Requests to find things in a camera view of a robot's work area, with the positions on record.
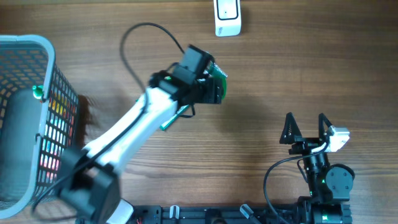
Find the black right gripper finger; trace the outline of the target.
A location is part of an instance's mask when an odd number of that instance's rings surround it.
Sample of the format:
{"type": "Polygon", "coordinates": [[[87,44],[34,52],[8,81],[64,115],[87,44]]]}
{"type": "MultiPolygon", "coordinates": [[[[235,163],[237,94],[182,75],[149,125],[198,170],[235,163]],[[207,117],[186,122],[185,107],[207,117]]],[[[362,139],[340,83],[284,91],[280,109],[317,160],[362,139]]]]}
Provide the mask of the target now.
{"type": "Polygon", "coordinates": [[[286,114],[284,128],[279,140],[280,144],[294,144],[302,140],[302,133],[292,112],[286,114]]]}
{"type": "Polygon", "coordinates": [[[330,120],[325,116],[324,113],[318,115],[318,139],[320,143],[324,143],[328,140],[328,128],[332,126],[330,120]]]}

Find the green 3M glove package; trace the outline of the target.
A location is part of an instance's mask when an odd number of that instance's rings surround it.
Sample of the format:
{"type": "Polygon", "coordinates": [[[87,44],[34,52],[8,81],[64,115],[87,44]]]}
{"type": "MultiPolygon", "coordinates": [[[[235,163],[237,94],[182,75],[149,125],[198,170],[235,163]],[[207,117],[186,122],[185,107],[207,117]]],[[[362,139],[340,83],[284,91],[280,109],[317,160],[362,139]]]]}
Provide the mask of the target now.
{"type": "MultiPolygon", "coordinates": [[[[214,78],[218,78],[222,81],[222,93],[221,93],[221,99],[223,100],[226,95],[227,91],[227,83],[226,79],[228,75],[220,69],[220,67],[216,63],[211,63],[210,67],[206,69],[207,73],[210,74],[214,78]]],[[[194,107],[191,105],[185,105],[182,106],[175,115],[173,115],[169,120],[164,122],[162,125],[160,125],[160,129],[162,131],[166,131],[178,118],[191,118],[195,115],[195,110],[194,107]],[[184,112],[188,110],[189,108],[192,109],[192,114],[190,115],[185,115],[184,112]]]]}

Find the yellow bottle green cap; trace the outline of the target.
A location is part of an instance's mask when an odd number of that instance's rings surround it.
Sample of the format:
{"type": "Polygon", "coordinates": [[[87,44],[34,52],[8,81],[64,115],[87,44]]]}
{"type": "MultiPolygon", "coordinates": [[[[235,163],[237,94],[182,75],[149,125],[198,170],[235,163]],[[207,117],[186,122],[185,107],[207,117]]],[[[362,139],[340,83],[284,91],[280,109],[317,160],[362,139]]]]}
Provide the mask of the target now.
{"type": "Polygon", "coordinates": [[[44,95],[44,86],[43,85],[33,85],[32,91],[33,91],[34,98],[41,100],[44,95]]]}

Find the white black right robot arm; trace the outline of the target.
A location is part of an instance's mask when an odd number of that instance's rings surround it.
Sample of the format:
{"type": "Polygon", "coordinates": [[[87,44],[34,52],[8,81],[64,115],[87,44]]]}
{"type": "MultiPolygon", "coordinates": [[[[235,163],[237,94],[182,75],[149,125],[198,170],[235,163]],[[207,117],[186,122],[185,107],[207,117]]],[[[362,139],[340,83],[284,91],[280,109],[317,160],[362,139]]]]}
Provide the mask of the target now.
{"type": "Polygon", "coordinates": [[[301,196],[292,206],[288,220],[292,223],[351,223],[349,201],[355,173],[344,164],[330,164],[328,154],[340,150],[350,139],[350,131],[334,126],[321,113],[318,137],[305,138],[292,113],[285,117],[281,144],[288,144],[290,155],[303,162],[300,172],[308,184],[310,195],[301,196]]]}

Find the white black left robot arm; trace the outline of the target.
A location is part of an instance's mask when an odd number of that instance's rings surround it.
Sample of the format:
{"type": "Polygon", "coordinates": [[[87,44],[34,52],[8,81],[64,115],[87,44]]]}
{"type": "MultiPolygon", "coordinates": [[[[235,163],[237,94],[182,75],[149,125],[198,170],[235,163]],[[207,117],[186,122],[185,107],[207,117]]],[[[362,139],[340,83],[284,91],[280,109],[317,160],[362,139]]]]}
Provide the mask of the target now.
{"type": "Polygon", "coordinates": [[[215,69],[154,73],[138,102],[114,126],[83,148],[64,153],[56,196],[87,223],[127,223],[134,209],[121,198],[119,184],[127,163],[182,107],[220,104],[227,77],[215,69]]]}

